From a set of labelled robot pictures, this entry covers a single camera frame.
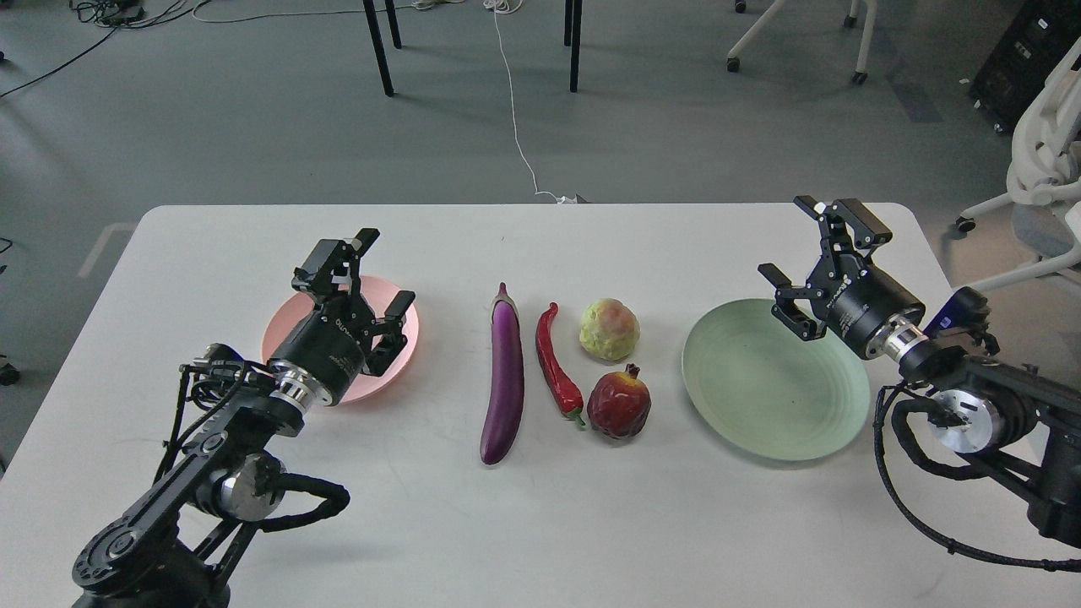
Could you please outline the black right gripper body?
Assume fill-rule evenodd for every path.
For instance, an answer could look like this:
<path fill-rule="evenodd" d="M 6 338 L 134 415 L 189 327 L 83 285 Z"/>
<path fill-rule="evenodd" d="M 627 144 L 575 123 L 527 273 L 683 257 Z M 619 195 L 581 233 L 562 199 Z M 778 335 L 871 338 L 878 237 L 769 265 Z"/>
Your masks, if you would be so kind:
<path fill-rule="evenodd" d="M 863 361 L 882 354 L 889 319 L 900 316 L 918 323 L 926 314 L 922 301 L 875 266 L 827 270 L 826 278 L 830 296 L 825 303 L 825 323 Z"/>

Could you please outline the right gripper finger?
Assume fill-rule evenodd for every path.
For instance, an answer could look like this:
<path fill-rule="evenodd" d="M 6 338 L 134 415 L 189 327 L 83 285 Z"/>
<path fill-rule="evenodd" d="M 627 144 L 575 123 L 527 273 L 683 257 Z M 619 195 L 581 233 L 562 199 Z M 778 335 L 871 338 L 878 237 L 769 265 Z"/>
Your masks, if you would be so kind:
<path fill-rule="evenodd" d="M 815 220 L 819 229 L 820 257 L 808 275 L 806 288 L 837 292 L 870 273 L 872 254 L 893 239 L 888 225 L 856 198 L 823 203 L 812 196 L 796 196 L 795 206 Z"/>
<path fill-rule="evenodd" d="M 833 289 L 833 267 L 818 264 L 806 285 L 796 287 L 775 264 L 760 264 L 758 272 L 774 288 L 772 314 L 796 336 L 815 341 L 826 334 L 827 303 Z"/>

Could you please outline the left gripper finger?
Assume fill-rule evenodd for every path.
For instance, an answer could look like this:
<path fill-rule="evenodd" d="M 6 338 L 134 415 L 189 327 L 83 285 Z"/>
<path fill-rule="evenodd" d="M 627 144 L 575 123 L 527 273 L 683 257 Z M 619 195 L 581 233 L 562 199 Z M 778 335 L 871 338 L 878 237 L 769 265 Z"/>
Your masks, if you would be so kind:
<path fill-rule="evenodd" d="M 292 289 L 320 307 L 335 299 L 358 299 L 361 259 L 381 236 L 378 228 L 361 228 L 348 240 L 321 239 L 301 267 L 295 267 Z"/>
<path fill-rule="evenodd" d="M 368 338 L 368 351 L 364 351 L 364 376 L 383 376 L 397 361 L 397 358 L 409 344 L 403 334 L 405 316 L 416 294 L 413 291 L 398 291 L 382 317 L 373 320 L 364 334 Z"/>

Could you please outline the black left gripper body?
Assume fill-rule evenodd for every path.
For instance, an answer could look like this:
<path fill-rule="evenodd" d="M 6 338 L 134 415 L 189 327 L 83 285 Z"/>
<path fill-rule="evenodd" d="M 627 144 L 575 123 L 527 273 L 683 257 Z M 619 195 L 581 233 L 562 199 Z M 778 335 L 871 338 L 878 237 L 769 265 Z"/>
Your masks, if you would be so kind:
<path fill-rule="evenodd" d="M 268 323 L 268 364 L 298 366 L 341 396 L 341 404 L 358 404 L 378 391 L 378 378 L 361 373 L 363 351 L 341 331 L 347 296 L 341 288 L 319 307 L 305 293 L 286 300 Z"/>

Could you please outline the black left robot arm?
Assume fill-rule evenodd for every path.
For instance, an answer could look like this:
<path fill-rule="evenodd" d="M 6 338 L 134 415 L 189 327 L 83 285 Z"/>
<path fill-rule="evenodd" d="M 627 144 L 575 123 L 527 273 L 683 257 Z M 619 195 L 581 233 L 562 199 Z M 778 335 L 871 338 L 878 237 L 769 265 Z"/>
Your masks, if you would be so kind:
<path fill-rule="evenodd" d="M 296 436 L 311 408 L 341 404 L 356 376 L 382 376 L 405 351 L 414 293 L 398 292 L 378 314 L 361 292 L 361 259 L 378 236 L 362 228 L 313 247 L 292 280 L 312 310 L 268 361 L 213 344 L 182 366 L 178 408 L 204 412 L 186 428 L 175 417 L 152 486 L 77 557 L 78 607 L 225 607 L 254 536 L 347 507 L 344 487 L 289 472 L 266 447 Z"/>

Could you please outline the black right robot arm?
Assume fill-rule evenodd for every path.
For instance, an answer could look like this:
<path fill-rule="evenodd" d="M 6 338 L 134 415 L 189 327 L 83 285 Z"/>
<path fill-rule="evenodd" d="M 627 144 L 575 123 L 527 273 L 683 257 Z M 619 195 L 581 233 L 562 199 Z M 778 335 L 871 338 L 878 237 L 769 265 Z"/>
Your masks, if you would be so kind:
<path fill-rule="evenodd" d="M 892 234 L 860 200 L 801 195 L 795 206 L 815 220 L 820 255 L 802 285 L 759 265 L 774 288 L 772 314 L 803 341 L 835 334 L 864 361 L 888 356 L 899 367 L 899 383 L 877 393 L 872 421 L 877 472 L 895 507 L 951 554 L 1076 573 L 1077 559 L 1003 556 L 922 523 L 889 477 L 883 428 L 919 470 L 945 480 L 993 480 L 1026 503 L 1039 536 L 1078 547 L 1078 389 L 997 361 L 988 300 L 972 288 L 957 289 L 920 328 L 922 301 L 872 261 Z"/>

